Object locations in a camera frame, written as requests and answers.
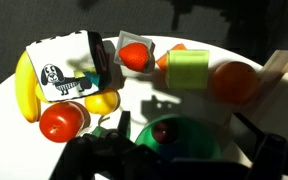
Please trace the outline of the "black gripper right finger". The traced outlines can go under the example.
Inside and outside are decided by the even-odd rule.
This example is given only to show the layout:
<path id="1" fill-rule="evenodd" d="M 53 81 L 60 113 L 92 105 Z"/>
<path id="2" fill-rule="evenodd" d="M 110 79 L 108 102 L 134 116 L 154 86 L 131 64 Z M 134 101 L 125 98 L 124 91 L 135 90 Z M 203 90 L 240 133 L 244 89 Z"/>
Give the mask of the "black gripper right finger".
<path id="1" fill-rule="evenodd" d="M 263 132 L 241 113 L 233 114 L 233 139 L 252 162 L 245 180 L 282 180 L 288 176 L 288 141 Z"/>

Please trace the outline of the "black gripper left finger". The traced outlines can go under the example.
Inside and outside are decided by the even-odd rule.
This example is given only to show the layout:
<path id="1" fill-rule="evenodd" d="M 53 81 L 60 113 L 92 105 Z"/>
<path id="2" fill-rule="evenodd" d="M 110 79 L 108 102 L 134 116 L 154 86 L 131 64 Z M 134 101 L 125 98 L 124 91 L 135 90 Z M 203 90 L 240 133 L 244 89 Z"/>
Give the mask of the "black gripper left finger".
<path id="1" fill-rule="evenodd" d="M 98 136 L 86 133 L 67 142 L 49 180 L 92 180 L 106 172 L 113 180 L 125 180 L 124 157 L 136 145 L 127 137 L 131 113 L 121 113 L 116 129 Z"/>

